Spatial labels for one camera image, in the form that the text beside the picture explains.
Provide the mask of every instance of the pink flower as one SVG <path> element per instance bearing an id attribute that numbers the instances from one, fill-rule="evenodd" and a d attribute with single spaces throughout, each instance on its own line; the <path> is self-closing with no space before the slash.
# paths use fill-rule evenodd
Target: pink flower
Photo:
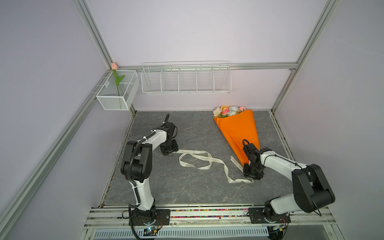
<path id="1" fill-rule="evenodd" d="M 116 64 L 116 63 L 112 63 L 111 64 L 111 69 L 112 70 L 117 70 L 119 67 L 118 67 L 118 65 Z"/>
<path id="2" fill-rule="evenodd" d="M 224 108 L 223 111 L 221 112 L 221 114 L 226 115 L 228 112 L 229 112 L 229 109 L 228 108 Z"/>

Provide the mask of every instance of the gray tabletop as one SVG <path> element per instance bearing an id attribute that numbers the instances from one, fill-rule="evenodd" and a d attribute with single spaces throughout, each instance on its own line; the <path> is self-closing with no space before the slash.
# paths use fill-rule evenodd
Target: gray tabletop
<path id="1" fill-rule="evenodd" d="M 137 112 L 129 140 L 139 140 L 159 126 L 168 112 Z M 213 120 L 211 111 L 169 112 L 168 121 L 178 127 L 179 149 L 207 151 L 223 160 L 232 179 L 244 178 L 230 161 L 235 153 Z M 285 150 L 268 111 L 253 111 L 260 147 L 269 147 L 286 157 Z M 213 163 L 209 170 L 182 167 L 180 154 L 163 156 L 158 147 L 153 151 L 153 169 L 149 177 L 152 195 L 157 204 L 258 204 L 274 197 L 292 193 L 292 182 L 278 172 L 266 168 L 264 178 L 252 184 L 228 183 L 223 164 Z M 183 161 L 197 167 L 206 161 L 185 156 Z M 131 185 L 120 173 L 120 163 L 109 187 L 105 205 L 135 204 Z"/>

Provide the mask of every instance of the orange bouquet wrap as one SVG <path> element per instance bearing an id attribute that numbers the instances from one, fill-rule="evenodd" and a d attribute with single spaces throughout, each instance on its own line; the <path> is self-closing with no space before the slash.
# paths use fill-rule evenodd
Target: orange bouquet wrap
<path id="1" fill-rule="evenodd" d="M 247 156 L 243 152 L 243 139 L 248 140 L 257 149 L 260 149 L 252 110 L 245 110 L 226 118 L 215 117 L 214 120 L 240 163 L 243 166 L 245 163 L 249 163 Z"/>

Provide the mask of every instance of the mesh basket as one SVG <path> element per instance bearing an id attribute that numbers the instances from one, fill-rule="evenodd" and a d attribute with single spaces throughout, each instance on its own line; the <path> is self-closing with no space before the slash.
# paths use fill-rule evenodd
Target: mesh basket
<path id="1" fill-rule="evenodd" d="M 144 94 L 229 93 L 231 73 L 226 64 L 191 64 L 144 67 L 141 75 Z"/>
<path id="2" fill-rule="evenodd" d="M 133 70 L 116 70 L 116 73 L 119 77 L 125 75 L 119 87 L 111 72 L 96 97 L 105 110 L 129 110 L 140 85 L 137 73 Z"/>

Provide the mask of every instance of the white mesh basket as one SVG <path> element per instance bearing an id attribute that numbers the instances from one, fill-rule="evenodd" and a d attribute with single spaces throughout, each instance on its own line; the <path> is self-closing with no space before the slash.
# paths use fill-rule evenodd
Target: white mesh basket
<path id="1" fill-rule="evenodd" d="M 154 66 L 143 63 L 141 83 L 144 94 L 229 93 L 230 65 L 229 62 Z"/>
<path id="2" fill-rule="evenodd" d="M 105 110 L 129 110 L 140 81 L 134 70 L 116 70 L 116 73 L 119 77 L 125 75 L 119 84 L 119 90 L 111 71 L 96 97 Z"/>

